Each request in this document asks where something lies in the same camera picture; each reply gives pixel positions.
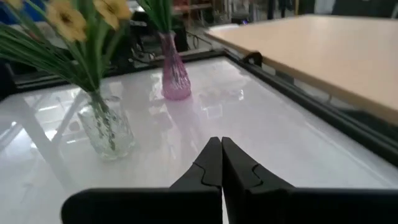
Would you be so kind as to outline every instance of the pink glass vase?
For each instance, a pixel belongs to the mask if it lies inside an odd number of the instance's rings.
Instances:
[[[163,96],[168,100],[184,100],[191,95],[191,81],[174,43],[174,32],[160,33],[164,55]]]

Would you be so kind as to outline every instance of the green leaf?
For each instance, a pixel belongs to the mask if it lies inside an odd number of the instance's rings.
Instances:
[[[17,38],[4,32],[0,33],[0,39],[3,43],[3,46],[1,46],[0,48],[11,48],[14,49],[14,51],[28,51],[29,55],[32,55],[33,57],[31,59],[32,61],[39,59],[43,62],[51,63],[52,65],[57,67],[66,68],[64,61],[60,60],[57,57],[54,57],[54,55],[52,55],[46,48],[43,48],[42,46],[40,46],[40,44],[35,43],[33,40]]]
[[[171,5],[170,1],[171,0],[166,0],[166,4],[165,4],[167,30],[172,30],[172,5]]]
[[[30,0],[25,0],[25,1],[47,21],[45,12],[38,5],[34,4]],[[50,43],[50,41],[47,40],[47,38],[45,38],[45,36],[41,32],[41,30],[37,27],[36,23],[29,16],[25,15],[24,12],[19,12],[14,9],[11,9],[11,10],[12,10],[13,15],[20,21],[20,23],[25,25],[26,28],[28,28],[36,37],[38,37],[39,40],[41,42],[43,42],[48,49],[51,50],[51,52],[57,54],[58,57],[61,57],[64,60],[68,60],[68,58],[64,54],[62,54],[54,45],[52,45]]]
[[[19,58],[20,61],[25,61],[27,60],[28,62],[26,64],[40,68],[42,70],[52,72],[52,73],[61,73],[62,68],[58,68],[56,65],[51,64],[50,62],[44,60],[43,58],[40,58],[39,56],[36,56],[32,54],[32,52],[29,49],[24,49],[23,47],[16,47],[15,45],[4,41],[4,39],[0,39],[2,43],[5,43],[0,47],[0,53],[2,54],[7,54],[10,57],[14,57],[16,59]]]
[[[105,72],[105,69],[108,67],[107,65],[109,64],[109,61],[111,60],[111,57],[113,56],[113,53],[114,53],[116,47],[118,46],[120,38],[123,36],[123,34],[126,31],[127,24],[128,24],[128,22],[121,21],[121,25],[120,25],[119,29],[115,32],[111,41],[108,43],[108,47],[106,48],[106,53],[103,58],[104,69],[101,72],[102,76],[103,76],[103,73]]]
[[[0,35],[7,35],[7,36],[15,37],[15,38],[23,41],[24,43],[29,44],[32,47],[38,48],[40,50],[46,49],[43,45],[40,45],[36,40],[31,39],[24,33],[19,32],[18,30],[15,30],[12,27],[9,27],[9,26],[7,26],[5,24],[1,24],[1,23],[0,23]]]
[[[145,10],[151,21],[158,29],[162,29],[162,23],[159,14],[154,10],[154,2],[148,0],[138,0],[138,4]]]
[[[78,86],[80,86],[80,84],[81,84],[81,83],[77,82],[77,81],[74,80],[74,79],[68,78],[67,76],[63,75],[63,73],[61,73],[61,72],[56,72],[56,73],[55,73],[54,70],[53,70],[53,68],[51,68],[51,67],[47,67],[47,68],[41,67],[41,66],[38,67],[37,65],[33,64],[31,61],[29,61],[29,60],[24,60],[23,58],[20,58],[20,57],[18,57],[18,56],[15,56],[15,55],[13,55],[13,54],[10,54],[10,53],[5,54],[4,52],[0,52],[0,58],[4,58],[4,59],[10,60],[10,61],[12,61],[12,62],[23,63],[23,64],[29,65],[29,66],[31,66],[31,67],[39,68],[39,69],[41,69],[41,70],[43,70],[43,71],[46,71],[46,72],[49,72],[49,73],[51,73],[51,74],[57,75],[58,77],[60,77],[61,79],[67,81],[68,83],[76,84],[76,85],[78,85]]]
[[[94,89],[98,89],[100,86],[100,80],[95,80],[92,76],[92,72],[88,69],[86,60],[82,56],[81,52],[77,49],[75,43],[67,42],[70,53],[73,55],[73,58],[78,62],[78,65],[83,69],[82,75],[86,75],[88,80],[90,81],[91,87]]]
[[[109,28],[110,26],[104,20],[101,20],[99,22],[97,38],[95,39],[95,62],[96,71],[99,78],[102,77],[102,73],[104,71],[104,65],[102,61],[102,48],[104,46],[105,37],[109,31]]]
[[[79,10],[80,11],[80,9],[81,9],[81,5],[80,5],[80,2],[79,2],[79,0],[69,0],[70,1],[70,4],[72,5],[72,7],[74,8],[74,9],[77,9],[77,10]]]
[[[159,0],[159,1],[155,2],[154,3],[154,12],[159,15],[159,21],[161,23],[159,30],[164,33],[165,29],[166,29],[166,20],[165,20],[165,14],[164,14],[164,9],[163,9],[163,3],[164,3],[164,0]]]

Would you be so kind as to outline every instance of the flower stem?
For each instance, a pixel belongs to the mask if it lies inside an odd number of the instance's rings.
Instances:
[[[91,98],[90,105],[94,111],[95,118],[97,119],[97,128],[99,131],[99,135],[100,137],[105,136],[101,129],[101,121],[100,121],[101,119],[102,123],[106,126],[107,129],[106,131],[108,132],[109,146],[112,151],[115,151],[116,150],[116,145],[114,142],[115,135],[111,127],[111,122],[109,120],[111,119],[112,116],[111,110],[104,102],[104,99],[102,98],[99,90],[90,92],[88,94],[90,95]]]
[[[34,4],[31,0],[26,0],[26,3],[35,9],[41,16],[45,17],[45,12],[38,5]]]

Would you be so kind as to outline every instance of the yellow flower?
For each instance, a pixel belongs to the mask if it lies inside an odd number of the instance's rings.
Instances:
[[[72,8],[69,1],[51,0],[46,5],[47,19],[56,28],[58,33],[70,42],[86,39],[86,21],[83,15]]]
[[[16,9],[22,9],[22,0],[3,0]]]
[[[126,0],[94,0],[95,8],[113,29],[119,28],[120,19],[130,19],[131,11]]]

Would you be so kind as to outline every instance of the metal frame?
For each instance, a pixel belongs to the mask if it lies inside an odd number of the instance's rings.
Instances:
[[[376,132],[370,127],[364,125],[363,123],[356,121],[354,118],[348,116],[347,114],[340,112],[338,109],[330,105],[325,105],[317,101],[316,99],[311,98],[303,91],[298,89],[296,86],[286,83],[279,77],[275,77],[266,73],[261,67],[258,67],[257,65],[248,63],[248,60],[241,60],[241,58],[238,58],[237,56],[227,51],[217,50],[186,55],[182,57],[182,60],[184,63],[188,63],[217,57],[228,58],[243,69],[247,70],[249,73],[253,74],[264,83],[279,91],[281,94],[290,98],[292,101],[304,107],[309,112],[313,113],[334,128],[346,134],[351,139],[354,139],[373,153],[377,154],[381,158],[398,167],[398,142],[392,140],[387,136],[382,135],[381,133]],[[159,68],[161,67],[161,65],[162,60],[157,60],[146,67],[132,68],[131,70],[123,70],[109,73],[106,75],[106,78],[124,75],[126,73],[134,75],[134,73],[137,72]],[[59,81],[58,83],[52,83],[49,85],[35,86],[24,91],[32,91],[66,84],[68,83],[64,81]]]

